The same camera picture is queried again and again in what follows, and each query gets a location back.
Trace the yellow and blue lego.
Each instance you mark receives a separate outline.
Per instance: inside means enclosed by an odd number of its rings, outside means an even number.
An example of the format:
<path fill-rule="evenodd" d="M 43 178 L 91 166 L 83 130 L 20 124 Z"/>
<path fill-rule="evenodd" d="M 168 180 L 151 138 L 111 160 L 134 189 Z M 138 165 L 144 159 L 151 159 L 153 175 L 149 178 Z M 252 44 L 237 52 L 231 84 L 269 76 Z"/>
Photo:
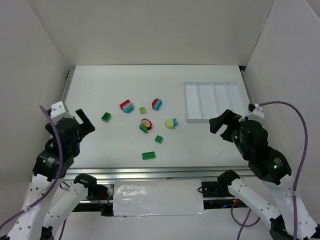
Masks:
<path fill-rule="evenodd" d="M 164 125 L 167 129 L 174 129 L 178 125 L 178 121 L 176 118 L 167 118 Z"/>

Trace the red flower lego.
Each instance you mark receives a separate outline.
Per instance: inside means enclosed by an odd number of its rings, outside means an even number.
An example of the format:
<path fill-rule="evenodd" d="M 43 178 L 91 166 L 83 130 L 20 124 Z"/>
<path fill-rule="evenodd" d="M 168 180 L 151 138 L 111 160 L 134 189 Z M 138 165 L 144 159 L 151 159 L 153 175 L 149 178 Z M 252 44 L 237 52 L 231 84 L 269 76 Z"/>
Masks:
<path fill-rule="evenodd" d="M 152 122 L 149 119 L 143 118 L 140 122 L 146 127 L 148 131 L 152 129 Z"/>

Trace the long green lego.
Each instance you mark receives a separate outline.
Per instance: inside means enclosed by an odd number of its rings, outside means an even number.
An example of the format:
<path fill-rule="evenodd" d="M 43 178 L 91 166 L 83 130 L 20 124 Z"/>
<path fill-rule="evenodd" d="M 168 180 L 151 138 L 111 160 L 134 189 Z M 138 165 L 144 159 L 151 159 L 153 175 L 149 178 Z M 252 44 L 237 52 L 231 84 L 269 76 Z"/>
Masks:
<path fill-rule="evenodd" d="M 142 153 L 142 159 L 144 161 L 150 160 L 150 159 L 155 159 L 155 158 L 156 158 L 156 153 L 154 151 Z"/>

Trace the small green square lego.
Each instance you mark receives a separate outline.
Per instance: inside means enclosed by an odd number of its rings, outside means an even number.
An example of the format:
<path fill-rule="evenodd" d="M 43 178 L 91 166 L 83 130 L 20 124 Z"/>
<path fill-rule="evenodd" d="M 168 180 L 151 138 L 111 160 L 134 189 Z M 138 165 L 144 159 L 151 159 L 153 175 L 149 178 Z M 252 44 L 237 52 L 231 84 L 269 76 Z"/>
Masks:
<path fill-rule="evenodd" d="M 162 141 L 163 141 L 163 139 L 164 139 L 164 138 L 163 138 L 162 136 L 157 135 L 157 136 L 155 137 L 154 141 L 155 141 L 156 143 L 158 143 L 158 144 L 161 144 Z"/>

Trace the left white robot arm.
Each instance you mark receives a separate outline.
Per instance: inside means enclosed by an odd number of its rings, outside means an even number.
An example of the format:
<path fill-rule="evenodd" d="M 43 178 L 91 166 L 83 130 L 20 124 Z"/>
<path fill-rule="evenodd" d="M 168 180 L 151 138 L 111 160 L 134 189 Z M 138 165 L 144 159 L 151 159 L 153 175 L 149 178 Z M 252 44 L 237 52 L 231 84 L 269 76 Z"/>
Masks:
<path fill-rule="evenodd" d="M 23 207 L 9 218 L 15 223 L 10 232 L 2 236 L 3 240 L 53 240 L 74 208 L 97 186 L 95 177 L 81 173 L 62 198 L 51 206 L 67 170 L 80 154 L 81 141 L 94 132 L 95 127 L 82 109 L 76 110 L 82 120 L 78 123 L 61 101 L 49 110 L 44 109 L 43 113 L 49 121 L 45 128 L 52 137 L 36 158 Z"/>

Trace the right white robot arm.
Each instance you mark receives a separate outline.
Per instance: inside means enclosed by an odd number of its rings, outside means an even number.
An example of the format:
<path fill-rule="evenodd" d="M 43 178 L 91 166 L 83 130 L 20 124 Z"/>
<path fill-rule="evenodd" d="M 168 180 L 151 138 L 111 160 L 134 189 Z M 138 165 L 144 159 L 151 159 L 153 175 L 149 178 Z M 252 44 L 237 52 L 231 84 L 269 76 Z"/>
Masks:
<path fill-rule="evenodd" d="M 222 190 L 241 200 L 269 228 L 274 240 L 319 239 L 320 226 L 308 213 L 294 190 L 294 176 L 285 156 L 268 143 L 268 132 L 256 120 L 242 117 L 227 109 L 209 120 L 210 132 L 234 143 L 248 167 L 263 182 L 275 201 L 270 203 L 252 190 L 233 170 L 222 173 L 217 181 Z"/>

